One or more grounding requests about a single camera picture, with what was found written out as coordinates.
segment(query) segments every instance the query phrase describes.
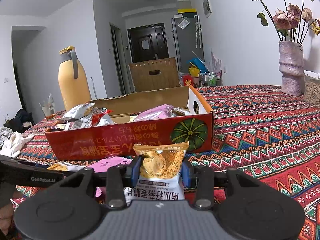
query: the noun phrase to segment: glass jar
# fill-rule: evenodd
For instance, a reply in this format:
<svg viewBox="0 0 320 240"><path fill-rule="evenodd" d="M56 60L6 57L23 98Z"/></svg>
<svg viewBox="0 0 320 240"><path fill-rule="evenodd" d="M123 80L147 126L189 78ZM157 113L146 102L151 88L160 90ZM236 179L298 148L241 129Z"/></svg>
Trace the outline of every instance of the glass jar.
<svg viewBox="0 0 320 240"><path fill-rule="evenodd" d="M304 75L304 101L314 107L320 108L320 74L312 71L304 71Z"/></svg>

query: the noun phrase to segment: red package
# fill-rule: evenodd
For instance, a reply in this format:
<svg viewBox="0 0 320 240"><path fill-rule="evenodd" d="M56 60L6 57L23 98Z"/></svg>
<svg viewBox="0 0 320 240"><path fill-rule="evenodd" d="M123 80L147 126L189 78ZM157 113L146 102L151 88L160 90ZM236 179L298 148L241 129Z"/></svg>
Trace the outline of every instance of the red package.
<svg viewBox="0 0 320 240"><path fill-rule="evenodd" d="M183 80L183 85L184 86L193 86L193 78L191 75L184 75L182 76L182 80Z"/></svg>
<svg viewBox="0 0 320 240"><path fill-rule="evenodd" d="M96 126L100 122L101 118L105 114L109 114L111 112L112 112L112 110L108 110L106 108L102 108L102 109L99 110L98 113L93 114L93 116L92 116L92 126Z"/></svg>

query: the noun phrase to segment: refrigerator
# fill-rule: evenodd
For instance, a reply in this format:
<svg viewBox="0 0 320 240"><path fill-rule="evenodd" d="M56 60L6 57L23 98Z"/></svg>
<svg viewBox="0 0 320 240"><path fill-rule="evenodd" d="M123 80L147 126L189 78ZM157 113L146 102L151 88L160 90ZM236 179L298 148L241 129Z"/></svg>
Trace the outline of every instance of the refrigerator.
<svg viewBox="0 0 320 240"><path fill-rule="evenodd" d="M200 39L198 37L198 46L196 48L196 18L188 18L187 20L190 23L184 30L178 26L182 20L183 18L172 18L173 39L176 46L178 70L183 73L189 73L189 60L196 57L195 54L204 60L203 45L201 44L200 48Z"/></svg>

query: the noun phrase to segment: patterned tablecloth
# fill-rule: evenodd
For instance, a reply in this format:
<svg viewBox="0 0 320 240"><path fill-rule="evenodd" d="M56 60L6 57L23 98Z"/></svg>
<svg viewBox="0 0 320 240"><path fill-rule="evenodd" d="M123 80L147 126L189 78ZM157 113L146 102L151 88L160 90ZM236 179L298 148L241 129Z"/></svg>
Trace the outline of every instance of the patterned tablecloth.
<svg viewBox="0 0 320 240"><path fill-rule="evenodd" d="M320 239L320 110L303 97L281 93L279 86L215 87L199 92L215 112L214 138L210 152L187 155L192 165L207 165L215 171L236 167L294 198L306 213L299 239ZM53 122L44 120L26 132L36 136L19 158L57 162L44 136ZM26 196L37 191L18 189ZM186 191L188 200L193 196L194 190ZM217 188L216 201L224 198L223 189Z"/></svg>

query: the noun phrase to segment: pink vase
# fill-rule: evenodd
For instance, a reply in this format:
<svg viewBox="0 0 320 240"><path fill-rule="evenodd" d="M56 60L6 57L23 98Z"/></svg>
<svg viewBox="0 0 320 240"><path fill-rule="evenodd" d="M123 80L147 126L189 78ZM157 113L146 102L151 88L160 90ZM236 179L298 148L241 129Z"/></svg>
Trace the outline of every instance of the pink vase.
<svg viewBox="0 0 320 240"><path fill-rule="evenodd" d="M302 91L301 76L304 71L302 45L292 41L279 41L279 71L282 75L281 92L300 96Z"/></svg>

